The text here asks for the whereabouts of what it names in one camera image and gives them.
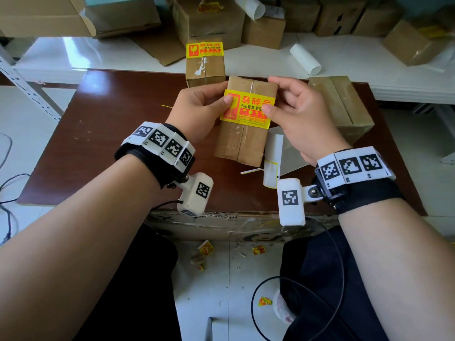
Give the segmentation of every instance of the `person's right arm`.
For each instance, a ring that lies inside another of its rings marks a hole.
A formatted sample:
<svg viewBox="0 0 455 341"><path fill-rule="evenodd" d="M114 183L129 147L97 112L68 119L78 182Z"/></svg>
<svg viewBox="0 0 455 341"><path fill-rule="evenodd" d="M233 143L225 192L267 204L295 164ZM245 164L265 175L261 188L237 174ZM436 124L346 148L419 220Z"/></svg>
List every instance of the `person's right arm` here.
<svg viewBox="0 0 455 341"><path fill-rule="evenodd" d="M322 96L293 78L263 112L313 166L350 148ZM390 341L455 339L455 249L404 200L384 200L339 216L362 280Z"/></svg>

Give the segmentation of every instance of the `person's left hand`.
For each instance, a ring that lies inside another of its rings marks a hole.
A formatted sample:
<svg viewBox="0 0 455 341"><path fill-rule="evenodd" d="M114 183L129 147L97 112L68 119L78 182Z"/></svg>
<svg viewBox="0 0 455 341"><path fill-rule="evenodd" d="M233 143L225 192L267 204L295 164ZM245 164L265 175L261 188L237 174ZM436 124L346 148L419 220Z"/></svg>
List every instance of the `person's left hand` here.
<svg viewBox="0 0 455 341"><path fill-rule="evenodd" d="M227 87L225 81L181 90L166 123L181 131L190 143L197 143L212 130L217 117L230 107L232 97L223 97Z"/></svg>

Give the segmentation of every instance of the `brown wooden table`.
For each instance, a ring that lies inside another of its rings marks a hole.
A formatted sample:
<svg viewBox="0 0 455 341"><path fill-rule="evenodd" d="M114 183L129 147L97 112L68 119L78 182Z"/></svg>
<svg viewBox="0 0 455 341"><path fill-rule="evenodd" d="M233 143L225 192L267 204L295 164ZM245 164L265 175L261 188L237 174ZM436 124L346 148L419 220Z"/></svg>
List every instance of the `brown wooden table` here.
<svg viewBox="0 0 455 341"><path fill-rule="evenodd" d="M354 86L375 123L356 147L374 146L397 176L407 201L419 214L426 215L368 84ZM184 74L89 70L22 191L19 203L57 205L65 200L114 162L114 152L122 140L143 121L164 123L171 109L162 105L173 106L179 91L185 87ZM190 172L204 172L213 178L213 192L206 210L278 211L276 190L263 186L261 172L241 175L241 171L251 166L214 156L218 130L219 121L208 137L195 145L196 161ZM302 185L308 185L314 169L306 166L283 176L286 177L297 177ZM181 190L163 189L159 194L157 203L179 198ZM314 215L333 214L322 202L307 205L305 210Z"/></svg>

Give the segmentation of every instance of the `person's left arm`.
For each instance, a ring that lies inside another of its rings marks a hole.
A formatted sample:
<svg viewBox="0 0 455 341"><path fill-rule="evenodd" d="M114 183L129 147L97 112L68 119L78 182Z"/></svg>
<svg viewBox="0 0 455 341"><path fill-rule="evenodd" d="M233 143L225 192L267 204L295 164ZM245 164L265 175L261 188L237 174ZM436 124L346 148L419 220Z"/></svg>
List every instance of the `person's left arm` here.
<svg viewBox="0 0 455 341"><path fill-rule="evenodd" d="M202 140L232 101L220 98L226 87L227 82L182 90L167 123L191 143ZM127 154L2 246L1 338L72 339L159 191L150 170Z"/></svg>

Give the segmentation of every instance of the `white paper roll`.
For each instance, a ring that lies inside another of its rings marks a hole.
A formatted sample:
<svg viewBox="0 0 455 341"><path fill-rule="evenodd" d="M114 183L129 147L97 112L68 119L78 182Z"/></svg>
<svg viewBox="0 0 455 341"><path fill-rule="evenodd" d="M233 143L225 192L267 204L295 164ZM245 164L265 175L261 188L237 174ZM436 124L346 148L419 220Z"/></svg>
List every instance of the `white paper roll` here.
<svg viewBox="0 0 455 341"><path fill-rule="evenodd" d="M305 50L300 44L294 44L291 48L291 55L295 57L297 62L308 72L309 76L318 74L321 71L321 64L311 56L311 54Z"/></svg>
<svg viewBox="0 0 455 341"><path fill-rule="evenodd" d="M265 6L259 0L234 0L247 16L253 20L257 20L265 13Z"/></svg>

